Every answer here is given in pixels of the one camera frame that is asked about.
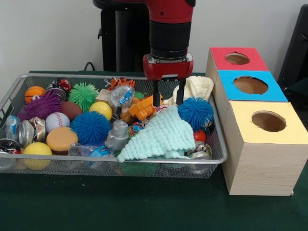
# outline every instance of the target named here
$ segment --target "wire mesh basket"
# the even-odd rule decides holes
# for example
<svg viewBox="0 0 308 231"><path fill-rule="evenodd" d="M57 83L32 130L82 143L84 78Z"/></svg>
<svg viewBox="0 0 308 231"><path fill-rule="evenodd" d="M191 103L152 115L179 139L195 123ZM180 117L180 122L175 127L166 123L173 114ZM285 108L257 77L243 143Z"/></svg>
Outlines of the wire mesh basket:
<svg viewBox="0 0 308 231"><path fill-rule="evenodd" d="M3 124L8 115L16 116L25 105L24 94L29 87L42 86L46 88L55 78L67 78L72 84L87 82L98 89L108 88L112 78L117 76L85 76L59 74L26 74L20 76L11 86L0 102L3 113L0 128L0 138L5 138ZM126 77L136 80L135 90L152 94L152 85L145 77ZM159 89L164 98L170 98L177 81L160 81ZM227 159L227 149L217 116L213 98L210 103L214 108L214 131L206 142L212 148L213 160L181 160L181 159L143 159L119 163L115 157L84 157L59 155L26 155L0 153L0 173L22 174L58 174L58 175L91 175L91 176L140 176L140 177L173 177L173 178L203 178L208 179L218 164ZM46 164L42 170L31 170L29 164Z"/></svg>

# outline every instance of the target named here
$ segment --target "orange toy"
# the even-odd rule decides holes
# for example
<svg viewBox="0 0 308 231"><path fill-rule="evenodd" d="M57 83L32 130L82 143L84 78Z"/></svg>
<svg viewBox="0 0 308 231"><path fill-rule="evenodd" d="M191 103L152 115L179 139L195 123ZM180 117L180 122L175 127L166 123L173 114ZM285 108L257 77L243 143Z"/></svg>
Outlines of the orange toy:
<svg viewBox="0 0 308 231"><path fill-rule="evenodd" d="M144 120L146 117L152 115L155 112L155 107L153 106L153 96L142 100L141 102L132 105L129 108L129 113L132 116L136 116L138 120Z"/></svg>
<svg viewBox="0 0 308 231"><path fill-rule="evenodd" d="M25 92L25 102L29 103L31 100L36 99L39 96L45 95L46 90L42 87L39 86L33 86L30 87L26 92Z"/></svg>
<svg viewBox="0 0 308 231"><path fill-rule="evenodd" d="M112 90L113 88L115 88L116 86L120 86L122 84L128 84L130 85L132 88L135 87L135 84L136 84L136 81L131 79L131 80L127 80L125 79L124 77L122 78L113 78L111 80L111 83L110 83L110 87L108 88L108 90Z"/></svg>
<svg viewBox="0 0 308 231"><path fill-rule="evenodd" d="M131 102L131 106L132 107L133 105L139 103L140 101L137 99L137 98L133 98L133 101ZM128 125L131 125L134 121L135 121L135 117L132 116L129 111L127 112L124 112L121 114L120 118L125 121Z"/></svg>

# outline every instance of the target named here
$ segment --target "towel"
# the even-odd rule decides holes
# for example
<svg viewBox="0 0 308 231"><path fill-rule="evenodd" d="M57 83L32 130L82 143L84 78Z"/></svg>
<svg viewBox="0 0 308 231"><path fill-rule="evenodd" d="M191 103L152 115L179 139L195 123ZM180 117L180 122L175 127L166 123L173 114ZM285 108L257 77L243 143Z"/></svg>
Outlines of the towel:
<svg viewBox="0 0 308 231"><path fill-rule="evenodd" d="M184 89L184 100L188 98L202 98L207 100L210 98L211 92L214 87L212 79L203 76L190 76L186 79L186 85ZM175 87L173 96L164 100L164 104L176 105L177 104L177 93L179 87Z"/></svg>
<svg viewBox="0 0 308 231"><path fill-rule="evenodd" d="M177 106L170 106L132 137L117 158L119 162L158 156L189 159L184 152L194 149L192 127L180 118Z"/></svg>

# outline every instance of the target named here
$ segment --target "red ball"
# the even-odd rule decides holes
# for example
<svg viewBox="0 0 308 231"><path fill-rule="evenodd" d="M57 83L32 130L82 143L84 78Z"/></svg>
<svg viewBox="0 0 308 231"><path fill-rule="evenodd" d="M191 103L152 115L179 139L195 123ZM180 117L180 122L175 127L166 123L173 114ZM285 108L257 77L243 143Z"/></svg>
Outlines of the red ball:
<svg viewBox="0 0 308 231"><path fill-rule="evenodd" d="M82 111L77 104L70 101L64 101L62 102L62 113L66 115L70 121L73 121L82 113Z"/></svg>
<svg viewBox="0 0 308 231"><path fill-rule="evenodd" d="M206 142L206 134L203 130L193 133L194 141Z"/></svg>

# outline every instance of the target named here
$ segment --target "table surface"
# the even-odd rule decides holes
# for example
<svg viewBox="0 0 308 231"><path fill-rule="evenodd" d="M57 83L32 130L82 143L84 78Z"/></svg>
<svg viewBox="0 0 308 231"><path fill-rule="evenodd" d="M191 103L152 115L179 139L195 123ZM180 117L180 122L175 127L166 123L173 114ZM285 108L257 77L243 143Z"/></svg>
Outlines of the table surface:
<svg viewBox="0 0 308 231"><path fill-rule="evenodd" d="M0 214L3 231L307 230L308 166L288 197L229 196L221 166L209 180L0 174Z"/></svg>

